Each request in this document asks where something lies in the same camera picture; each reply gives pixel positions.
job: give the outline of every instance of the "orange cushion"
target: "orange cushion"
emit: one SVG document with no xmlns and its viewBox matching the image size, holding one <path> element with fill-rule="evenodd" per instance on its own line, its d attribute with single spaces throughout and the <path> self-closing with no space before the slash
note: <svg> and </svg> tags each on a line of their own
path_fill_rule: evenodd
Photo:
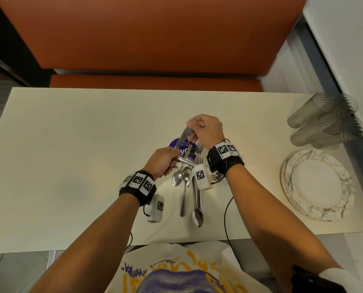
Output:
<svg viewBox="0 0 363 293">
<path fill-rule="evenodd" d="M 305 0 L 0 0 L 43 68 L 268 73 Z"/>
<path fill-rule="evenodd" d="M 262 92 L 259 80 L 114 75 L 53 75 L 50 87 Z"/>
</svg>

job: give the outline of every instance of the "floor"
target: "floor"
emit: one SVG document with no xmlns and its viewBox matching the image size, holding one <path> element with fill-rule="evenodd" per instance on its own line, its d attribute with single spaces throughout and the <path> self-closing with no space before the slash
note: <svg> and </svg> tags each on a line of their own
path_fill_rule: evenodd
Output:
<svg viewBox="0 0 363 293">
<path fill-rule="evenodd" d="M 266 92 L 314 94 L 323 91 L 295 30 L 283 45 L 270 73 L 261 80 Z M 0 96 L 0 115 L 8 93 L 9 89 Z M 344 269 L 363 281 L 363 233 L 321 235 L 319 238 Z M 272 278 L 252 240 L 235 240 L 232 244 L 247 273 L 257 279 Z M 28 292 L 46 270 L 47 263 L 48 251 L 0 254 L 0 292 Z"/>
</svg>

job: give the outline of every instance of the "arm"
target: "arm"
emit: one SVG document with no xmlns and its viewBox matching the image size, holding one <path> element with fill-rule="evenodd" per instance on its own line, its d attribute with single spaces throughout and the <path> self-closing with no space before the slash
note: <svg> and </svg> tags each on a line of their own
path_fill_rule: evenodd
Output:
<svg viewBox="0 0 363 293">
<path fill-rule="evenodd" d="M 218 118 L 199 115 L 187 125 L 195 132 L 189 140 L 196 142 L 199 138 L 208 149 L 224 139 Z M 340 268 L 319 239 L 245 167 L 231 167 L 226 179 L 249 235 L 285 291 L 291 291 L 294 265 L 317 274 Z"/>
<path fill-rule="evenodd" d="M 156 150 L 143 170 L 168 175 L 180 150 Z M 139 201 L 123 193 L 56 260 L 31 289 L 37 292 L 104 292 L 125 252 Z"/>
</svg>

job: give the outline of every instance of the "spoon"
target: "spoon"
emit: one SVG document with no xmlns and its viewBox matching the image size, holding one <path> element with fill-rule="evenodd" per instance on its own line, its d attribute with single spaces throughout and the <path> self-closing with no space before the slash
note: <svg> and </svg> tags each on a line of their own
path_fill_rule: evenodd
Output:
<svg viewBox="0 0 363 293">
<path fill-rule="evenodd" d="M 191 148 L 192 148 L 192 145 L 189 144 L 188 148 L 185 152 L 186 158 L 190 154 Z M 181 164 L 181 167 L 177 171 L 175 171 L 172 175 L 172 185 L 175 187 L 179 186 L 180 183 L 183 181 L 183 165 L 184 165 L 184 162 Z"/>
<path fill-rule="evenodd" d="M 197 227 L 201 227 L 203 224 L 203 213 L 199 206 L 199 195 L 197 185 L 195 183 L 195 176 L 192 177 L 192 187 L 194 188 L 194 198 L 195 198 L 195 209 L 192 211 L 192 221 Z"/>
<path fill-rule="evenodd" d="M 183 199 L 181 201 L 181 209 L 180 209 L 180 217 L 184 217 L 185 214 L 185 193 L 187 191 L 187 187 L 190 185 L 192 171 L 189 167 L 185 167 L 183 170 L 183 180 L 184 180 L 184 192 Z"/>
</svg>

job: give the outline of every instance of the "knife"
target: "knife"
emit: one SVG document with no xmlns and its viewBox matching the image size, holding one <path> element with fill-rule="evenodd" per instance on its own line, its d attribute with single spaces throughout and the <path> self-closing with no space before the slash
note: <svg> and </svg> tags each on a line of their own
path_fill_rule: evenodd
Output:
<svg viewBox="0 0 363 293">
<path fill-rule="evenodd" d="M 183 133 L 181 134 L 179 141 L 177 142 L 177 144 L 175 145 L 174 149 L 180 149 L 180 147 L 182 146 L 182 144 L 184 143 L 185 139 L 188 138 L 190 135 L 192 134 L 192 129 L 186 127 L 183 131 Z"/>
</svg>

